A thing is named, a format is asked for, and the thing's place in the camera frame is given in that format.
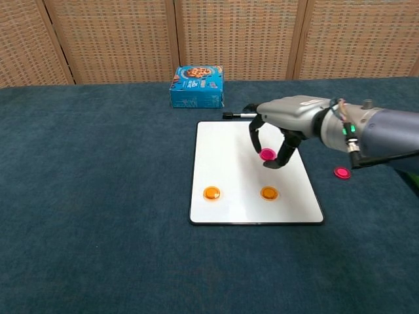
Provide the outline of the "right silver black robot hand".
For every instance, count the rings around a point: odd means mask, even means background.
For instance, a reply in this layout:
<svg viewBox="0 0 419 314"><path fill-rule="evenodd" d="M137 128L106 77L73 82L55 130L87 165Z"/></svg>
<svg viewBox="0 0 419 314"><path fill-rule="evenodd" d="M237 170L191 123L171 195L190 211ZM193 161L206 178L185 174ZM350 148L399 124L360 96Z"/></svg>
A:
<svg viewBox="0 0 419 314"><path fill-rule="evenodd" d="M317 120L322 120L329 108L329 99L314 96L290 96L259 104L249 104L244 112L255 113L249 125L249 134L256 153L262 150L259 128L264 124L277 127L284 140L274 160L263 166L279 169L285 166L302 141L315 137Z"/></svg>

